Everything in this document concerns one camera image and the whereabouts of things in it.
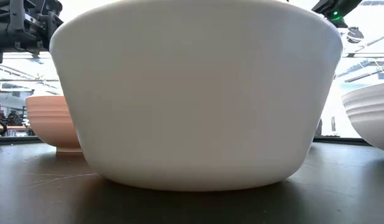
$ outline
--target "black cable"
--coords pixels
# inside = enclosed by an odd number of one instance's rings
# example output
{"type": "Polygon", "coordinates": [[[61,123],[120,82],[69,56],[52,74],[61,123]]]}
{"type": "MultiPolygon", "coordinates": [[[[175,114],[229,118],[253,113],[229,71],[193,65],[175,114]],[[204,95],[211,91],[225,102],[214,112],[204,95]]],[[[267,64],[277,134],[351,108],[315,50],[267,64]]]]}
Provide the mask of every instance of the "black cable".
{"type": "Polygon", "coordinates": [[[7,131],[7,126],[6,126],[6,124],[5,124],[3,121],[1,121],[1,120],[0,120],[0,125],[2,125],[2,127],[3,127],[3,130],[0,131],[0,135],[3,135],[3,134],[5,134],[6,131],[7,131]]]}

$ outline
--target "dark table surface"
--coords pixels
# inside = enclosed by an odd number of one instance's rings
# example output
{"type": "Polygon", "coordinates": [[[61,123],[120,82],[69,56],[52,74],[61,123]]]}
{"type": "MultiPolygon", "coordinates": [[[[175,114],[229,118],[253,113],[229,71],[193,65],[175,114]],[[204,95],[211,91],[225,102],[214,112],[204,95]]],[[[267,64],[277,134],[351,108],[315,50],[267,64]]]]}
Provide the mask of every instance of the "dark table surface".
{"type": "Polygon", "coordinates": [[[0,146],[0,223],[384,223],[384,151],[314,143],[283,182],[186,193],[113,183],[46,144],[0,146]]]}

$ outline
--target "bowl base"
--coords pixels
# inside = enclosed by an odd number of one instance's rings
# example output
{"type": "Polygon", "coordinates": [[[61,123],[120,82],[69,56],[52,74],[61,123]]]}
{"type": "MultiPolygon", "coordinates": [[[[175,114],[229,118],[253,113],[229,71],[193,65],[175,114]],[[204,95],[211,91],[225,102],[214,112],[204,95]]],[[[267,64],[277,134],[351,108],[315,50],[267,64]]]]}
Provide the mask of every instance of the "bowl base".
{"type": "Polygon", "coordinates": [[[66,153],[80,153],[82,152],[81,148],[62,148],[57,147],[56,152],[66,152],[66,153]]]}

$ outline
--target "peach bowl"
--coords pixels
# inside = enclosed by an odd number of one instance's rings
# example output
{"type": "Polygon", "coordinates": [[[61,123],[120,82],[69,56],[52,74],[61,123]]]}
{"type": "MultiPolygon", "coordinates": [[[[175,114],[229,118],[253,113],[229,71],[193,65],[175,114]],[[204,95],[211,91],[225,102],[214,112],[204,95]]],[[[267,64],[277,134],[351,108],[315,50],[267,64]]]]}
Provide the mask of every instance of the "peach bowl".
{"type": "Polygon", "coordinates": [[[57,152],[81,152],[64,96],[26,98],[27,116],[36,135],[57,152]]]}

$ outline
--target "ceramic bowl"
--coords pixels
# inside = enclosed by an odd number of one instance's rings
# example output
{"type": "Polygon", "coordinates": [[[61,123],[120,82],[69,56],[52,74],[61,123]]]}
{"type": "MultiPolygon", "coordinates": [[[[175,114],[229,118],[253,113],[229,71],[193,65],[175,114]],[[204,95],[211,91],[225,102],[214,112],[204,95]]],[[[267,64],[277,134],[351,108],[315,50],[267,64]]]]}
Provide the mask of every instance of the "ceramic bowl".
{"type": "Polygon", "coordinates": [[[62,25],[50,46],[89,165],[182,191],[297,171],[341,51],[316,14],[264,0],[120,1],[62,25]]]}
{"type": "Polygon", "coordinates": [[[351,91],[342,101],[356,132],[384,150],[384,83],[351,91]]]}
{"type": "Polygon", "coordinates": [[[27,116],[36,135],[57,152],[81,152],[64,96],[26,98],[27,116]]]}

